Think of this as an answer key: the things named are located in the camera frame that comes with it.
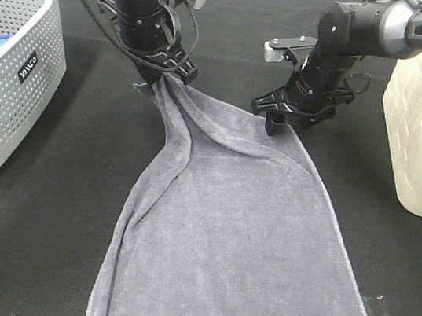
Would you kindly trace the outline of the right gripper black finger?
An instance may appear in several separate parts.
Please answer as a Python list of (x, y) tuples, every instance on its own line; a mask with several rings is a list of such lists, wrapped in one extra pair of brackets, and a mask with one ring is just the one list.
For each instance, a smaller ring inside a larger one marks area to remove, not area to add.
[(286, 124), (286, 119), (284, 114), (275, 113), (275, 112), (268, 112), (266, 114), (266, 133), (269, 136), (273, 136), (279, 133), (284, 125)]

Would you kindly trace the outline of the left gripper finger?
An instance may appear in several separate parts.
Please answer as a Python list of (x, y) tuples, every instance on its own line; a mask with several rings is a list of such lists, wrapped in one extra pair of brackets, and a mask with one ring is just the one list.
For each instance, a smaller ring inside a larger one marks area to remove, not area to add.
[(198, 67), (193, 63), (185, 62), (175, 70), (175, 73), (182, 80), (183, 84), (189, 85), (198, 76)]

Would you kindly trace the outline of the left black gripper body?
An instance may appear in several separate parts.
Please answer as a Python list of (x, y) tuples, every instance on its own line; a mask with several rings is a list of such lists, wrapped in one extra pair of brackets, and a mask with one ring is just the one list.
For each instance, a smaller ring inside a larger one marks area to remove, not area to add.
[(182, 46), (179, 16), (167, 0), (99, 0), (114, 27), (116, 45), (133, 61), (175, 72), (192, 63)]

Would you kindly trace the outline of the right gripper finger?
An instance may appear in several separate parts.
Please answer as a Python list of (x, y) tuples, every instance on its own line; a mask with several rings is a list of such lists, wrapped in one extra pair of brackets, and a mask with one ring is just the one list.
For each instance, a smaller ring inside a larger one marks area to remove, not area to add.
[(317, 125), (320, 122), (325, 120), (332, 119), (334, 114), (320, 114), (316, 116), (302, 116), (299, 118), (299, 127), (301, 130), (308, 130), (309, 128)]

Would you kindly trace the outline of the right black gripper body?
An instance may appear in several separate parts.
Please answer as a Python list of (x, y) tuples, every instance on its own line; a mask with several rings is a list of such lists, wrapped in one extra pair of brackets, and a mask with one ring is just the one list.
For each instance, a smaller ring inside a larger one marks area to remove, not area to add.
[(320, 53), (311, 50), (291, 74), (287, 84), (252, 100), (254, 114), (275, 112), (284, 115), (330, 114), (337, 105), (349, 104), (355, 92), (346, 78), (359, 56)]

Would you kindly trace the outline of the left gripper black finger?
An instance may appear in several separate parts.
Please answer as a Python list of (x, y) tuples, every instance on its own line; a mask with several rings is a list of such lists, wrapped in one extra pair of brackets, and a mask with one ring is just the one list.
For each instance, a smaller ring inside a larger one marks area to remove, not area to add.
[(138, 62), (135, 63), (135, 67), (141, 79), (143, 80), (143, 83), (135, 83), (134, 88), (136, 90), (153, 92), (152, 85), (160, 80), (163, 73)]

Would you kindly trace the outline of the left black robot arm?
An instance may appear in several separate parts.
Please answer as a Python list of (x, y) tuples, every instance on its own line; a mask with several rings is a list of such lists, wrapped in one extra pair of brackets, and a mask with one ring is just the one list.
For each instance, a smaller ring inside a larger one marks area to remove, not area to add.
[(191, 49), (182, 45), (181, 22), (176, 11), (183, 4), (188, 12), (202, 9), (207, 0), (99, 0), (100, 13), (107, 15), (112, 33), (105, 37), (135, 64), (146, 83), (175, 74), (190, 84), (198, 69), (191, 62)]

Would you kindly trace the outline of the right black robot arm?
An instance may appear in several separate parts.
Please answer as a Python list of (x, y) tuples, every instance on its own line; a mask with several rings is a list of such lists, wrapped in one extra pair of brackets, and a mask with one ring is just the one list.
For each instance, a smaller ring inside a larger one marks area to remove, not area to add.
[(303, 129), (336, 114), (358, 92), (348, 84), (351, 69), (367, 56), (410, 59), (422, 52), (422, 3), (417, 0), (333, 2), (319, 18), (315, 37), (273, 39), (266, 62), (290, 61), (287, 83), (254, 98), (251, 110), (265, 113), (266, 133), (275, 135), (288, 116)]

